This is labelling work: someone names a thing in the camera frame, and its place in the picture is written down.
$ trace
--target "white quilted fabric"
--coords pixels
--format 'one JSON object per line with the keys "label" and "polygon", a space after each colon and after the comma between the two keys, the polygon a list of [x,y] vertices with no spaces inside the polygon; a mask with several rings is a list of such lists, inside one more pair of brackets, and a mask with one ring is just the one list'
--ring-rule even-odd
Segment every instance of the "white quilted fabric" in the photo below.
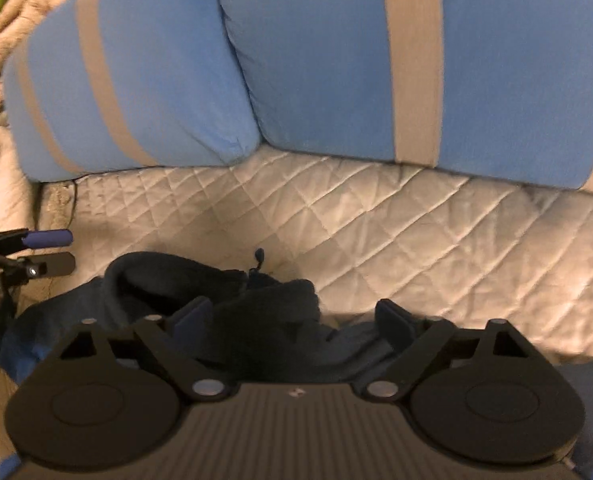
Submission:
{"label": "white quilted fabric", "polygon": [[540,348],[593,356],[593,196],[263,147],[230,169],[150,169],[78,181],[79,268],[128,251],[308,278],[347,319],[392,298],[478,328],[510,319]]}

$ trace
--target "circular pad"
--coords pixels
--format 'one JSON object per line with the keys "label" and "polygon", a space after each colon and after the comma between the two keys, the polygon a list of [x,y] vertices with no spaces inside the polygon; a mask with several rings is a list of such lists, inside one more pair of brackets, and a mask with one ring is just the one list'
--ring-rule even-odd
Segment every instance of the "circular pad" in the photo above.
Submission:
{"label": "circular pad", "polygon": [[412,392],[410,410],[440,447],[494,465],[567,452],[584,420],[583,404],[563,378],[521,358],[439,372]]}
{"label": "circular pad", "polygon": [[110,468],[153,449],[176,424],[179,397],[155,375],[119,365],[60,372],[30,378],[8,403],[6,428],[22,455],[53,468]]}

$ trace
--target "seat cushion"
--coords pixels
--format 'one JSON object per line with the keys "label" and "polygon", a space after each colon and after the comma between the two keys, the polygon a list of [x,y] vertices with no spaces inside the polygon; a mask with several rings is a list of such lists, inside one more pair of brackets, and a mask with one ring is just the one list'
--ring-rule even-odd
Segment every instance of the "seat cushion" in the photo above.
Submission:
{"label": "seat cushion", "polygon": [[26,174],[226,166],[260,134],[218,0],[68,0],[4,70]]}
{"label": "seat cushion", "polygon": [[221,3],[276,147],[589,181],[593,0]]}

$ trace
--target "metal screw head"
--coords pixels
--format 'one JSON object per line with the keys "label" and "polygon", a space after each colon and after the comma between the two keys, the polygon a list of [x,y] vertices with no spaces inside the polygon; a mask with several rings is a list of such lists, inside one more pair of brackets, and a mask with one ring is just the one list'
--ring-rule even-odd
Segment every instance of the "metal screw head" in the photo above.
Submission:
{"label": "metal screw head", "polygon": [[299,399],[300,397],[303,397],[307,392],[302,389],[302,388],[294,388],[293,390],[290,390],[288,392],[288,395],[290,397],[294,397],[294,399]]}
{"label": "metal screw head", "polygon": [[389,399],[399,392],[399,387],[390,381],[374,381],[367,386],[367,392],[378,399]]}
{"label": "metal screw head", "polygon": [[216,379],[201,379],[192,384],[195,394],[204,397],[214,397],[225,391],[225,384]]}

